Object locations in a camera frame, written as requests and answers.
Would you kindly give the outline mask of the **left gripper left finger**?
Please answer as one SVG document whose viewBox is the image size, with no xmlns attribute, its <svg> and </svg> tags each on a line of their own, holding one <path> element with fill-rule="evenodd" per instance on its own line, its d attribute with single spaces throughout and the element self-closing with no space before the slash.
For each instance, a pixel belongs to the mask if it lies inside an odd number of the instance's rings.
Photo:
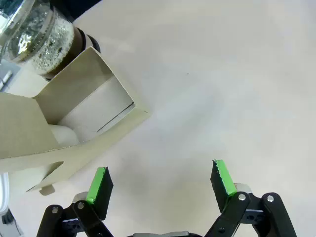
<svg viewBox="0 0 316 237">
<path fill-rule="evenodd" d="M 37 233 L 38 237 L 111 237 L 103 221 L 106 219 L 113 182 L 107 167 L 99 167 L 89 191 L 79 200 L 63 208 L 54 204 L 46 208 Z"/>
</svg>

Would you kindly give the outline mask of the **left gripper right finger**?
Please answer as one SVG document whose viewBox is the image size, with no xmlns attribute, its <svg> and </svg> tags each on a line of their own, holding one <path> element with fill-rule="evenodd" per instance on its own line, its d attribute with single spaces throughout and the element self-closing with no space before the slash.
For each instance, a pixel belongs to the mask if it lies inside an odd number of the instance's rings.
<svg viewBox="0 0 316 237">
<path fill-rule="evenodd" d="M 259 237 L 297 236 L 279 194 L 256 197 L 248 185 L 233 182 L 220 159 L 213 161 L 210 181 L 220 216 L 205 234 L 207 237 L 233 237 L 240 224 L 251 225 Z"/>
</svg>

